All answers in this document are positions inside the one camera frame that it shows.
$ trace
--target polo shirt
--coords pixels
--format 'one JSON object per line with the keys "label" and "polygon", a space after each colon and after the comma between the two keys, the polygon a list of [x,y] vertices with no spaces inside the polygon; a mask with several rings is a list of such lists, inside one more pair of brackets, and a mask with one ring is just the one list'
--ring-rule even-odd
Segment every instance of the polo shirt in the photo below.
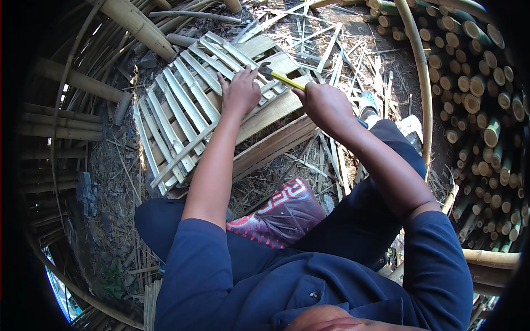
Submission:
{"label": "polo shirt", "polygon": [[155,330],[283,330],[314,305],[397,325],[465,330],[473,284],[449,219],[427,211],[404,228],[403,287],[349,259],[294,250],[234,284],[226,232],[204,220],[182,220],[167,258]]}

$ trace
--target person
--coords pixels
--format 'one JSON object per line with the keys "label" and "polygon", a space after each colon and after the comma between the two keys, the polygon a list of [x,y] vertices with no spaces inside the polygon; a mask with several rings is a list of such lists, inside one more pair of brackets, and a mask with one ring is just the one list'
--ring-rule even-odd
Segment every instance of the person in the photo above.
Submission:
{"label": "person", "polygon": [[[136,211],[140,236],[166,263],[155,329],[465,330],[472,280],[455,231],[424,182],[422,158],[392,121],[366,130],[334,87],[308,83],[294,92],[369,178],[290,247],[271,249],[226,232],[236,136],[260,99],[257,74],[247,67],[230,86],[218,74],[221,118],[186,201],[152,199]],[[372,270],[402,227],[403,287]]]}

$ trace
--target red plastic bag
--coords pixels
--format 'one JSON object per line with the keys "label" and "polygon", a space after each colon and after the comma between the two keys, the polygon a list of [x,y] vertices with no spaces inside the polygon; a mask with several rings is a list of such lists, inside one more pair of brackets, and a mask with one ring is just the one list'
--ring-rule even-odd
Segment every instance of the red plastic bag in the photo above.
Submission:
{"label": "red plastic bag", "polygon": [[311,188],[301,178],[276,191],[265,207],[226,224],[226,230],[270,248],[293,244],[326,217]]}

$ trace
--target hand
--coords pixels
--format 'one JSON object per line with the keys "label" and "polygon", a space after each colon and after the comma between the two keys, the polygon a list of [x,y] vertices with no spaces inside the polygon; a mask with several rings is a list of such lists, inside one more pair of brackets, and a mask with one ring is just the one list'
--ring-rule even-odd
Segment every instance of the hand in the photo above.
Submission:
{"label": "hand", "polygon": [[222,114],[236,113],[245,116],[258,105],[261,91],[258,83],[254,81],[257,76],[258,69],[251,71],[250,65],[248,65],[244,70],[235,74],[230,86],[228,86],[223,76],[217,73],[217,79],[223,92]]}
{"label": "hand", "polygon": [[346,94],[328,84],[307,83],[305,92],[293,88],[313,122],[335,140],[344,138],[362,126],[354,117]]}

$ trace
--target dark pants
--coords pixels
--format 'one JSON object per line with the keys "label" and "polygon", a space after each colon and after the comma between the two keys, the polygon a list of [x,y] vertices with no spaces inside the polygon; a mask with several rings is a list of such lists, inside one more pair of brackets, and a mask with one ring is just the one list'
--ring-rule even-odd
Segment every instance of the dark pants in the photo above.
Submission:
{"label": "dark pants", "polygon": [[[403,157],[421,177],[425,177],[421,156],[394,122],[381,120],[370,131]],[[138,233],[162,261],[167,259],[183,209],[183,200],[151,199],[136,210]],[[342,256],[378,270],[381,267],[379,260],[400,230],[399,220],[388,209],[369,177],[355,186],[329,216],[288,249],[271,249],[227,231],[234,284],[263,271],[275,259],[300,251]]]}

